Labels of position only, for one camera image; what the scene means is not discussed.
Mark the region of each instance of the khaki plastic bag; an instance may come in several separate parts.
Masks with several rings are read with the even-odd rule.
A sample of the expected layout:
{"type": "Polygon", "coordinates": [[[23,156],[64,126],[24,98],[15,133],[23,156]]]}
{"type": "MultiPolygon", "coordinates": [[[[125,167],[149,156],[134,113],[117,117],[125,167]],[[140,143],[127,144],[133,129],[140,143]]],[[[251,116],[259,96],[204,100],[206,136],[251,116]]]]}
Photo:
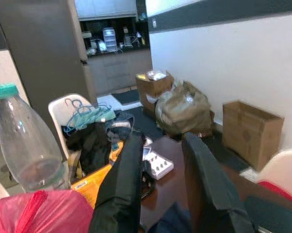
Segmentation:
{"type": "Polygon", "coordinates": [[[161,95],[155,108],[159,126],[168,133],[205,130],[211,126],[210,104],[206,95],[189,82],[161,95]]]}

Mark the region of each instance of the cardboard box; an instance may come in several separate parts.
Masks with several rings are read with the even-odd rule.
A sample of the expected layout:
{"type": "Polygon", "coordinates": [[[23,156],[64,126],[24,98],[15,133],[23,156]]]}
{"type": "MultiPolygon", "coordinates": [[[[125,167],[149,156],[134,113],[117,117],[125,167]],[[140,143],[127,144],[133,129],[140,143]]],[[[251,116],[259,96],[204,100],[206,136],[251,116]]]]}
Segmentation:
{"type": "Polygon", "coordinates": [[[284,118],[240,101],[223,105],[223,145],[260,171],[277,153],[284,118]]]}
{"type": "Polygon", "coordinates": [[[144,79],[138,77],[140,74],[136,75],[136,85],[140,102],[151,113],[155,113],[155,100],[163,92],[169,91],[172,88],[174,77],[169,72],[166,73],[167,76],[164,79],[157,81],[150,80],[146,74],[143,74],[144,79]]]}

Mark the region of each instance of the white upper cabinet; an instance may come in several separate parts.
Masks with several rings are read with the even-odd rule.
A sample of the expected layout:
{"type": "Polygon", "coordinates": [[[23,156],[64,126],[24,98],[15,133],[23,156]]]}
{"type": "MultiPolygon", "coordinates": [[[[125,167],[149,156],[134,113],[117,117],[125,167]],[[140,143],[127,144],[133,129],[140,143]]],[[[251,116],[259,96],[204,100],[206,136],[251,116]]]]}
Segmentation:
{"type": "Polygon", "coordinates": [[[136,0],[75,0],[78,17],[85,19],[133,17],[136,0]]]}

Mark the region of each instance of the kitchen cabinet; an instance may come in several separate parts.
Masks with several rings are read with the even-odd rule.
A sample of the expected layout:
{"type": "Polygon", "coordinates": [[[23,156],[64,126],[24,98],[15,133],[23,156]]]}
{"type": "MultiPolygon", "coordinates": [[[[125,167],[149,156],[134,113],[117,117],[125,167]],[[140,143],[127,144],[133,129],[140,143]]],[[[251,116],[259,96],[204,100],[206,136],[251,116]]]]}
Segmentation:
{"type": "Polygon", "coordinates": [[[75,0],[80,20],[134,17],[136,0],[75,0]]]}
{"type": "Polygon", "coordinates": [[[136,85],[135,75],[152,69],[150,50],[89,57],[97,95],[136,85]]]}

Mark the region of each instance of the red drawstring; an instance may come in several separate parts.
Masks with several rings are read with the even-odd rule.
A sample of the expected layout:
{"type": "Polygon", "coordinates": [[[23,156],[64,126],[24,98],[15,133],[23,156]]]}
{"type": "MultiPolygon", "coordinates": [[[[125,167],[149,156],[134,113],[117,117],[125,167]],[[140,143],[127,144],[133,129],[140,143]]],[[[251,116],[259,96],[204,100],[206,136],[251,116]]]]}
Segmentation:
{"type": "Polygon", "coordinates": [[[27,233],[38,209],[45,202],[47,197],[47,192],[43,190],[33,194],[18,220],[15,233],[27,233]]]}

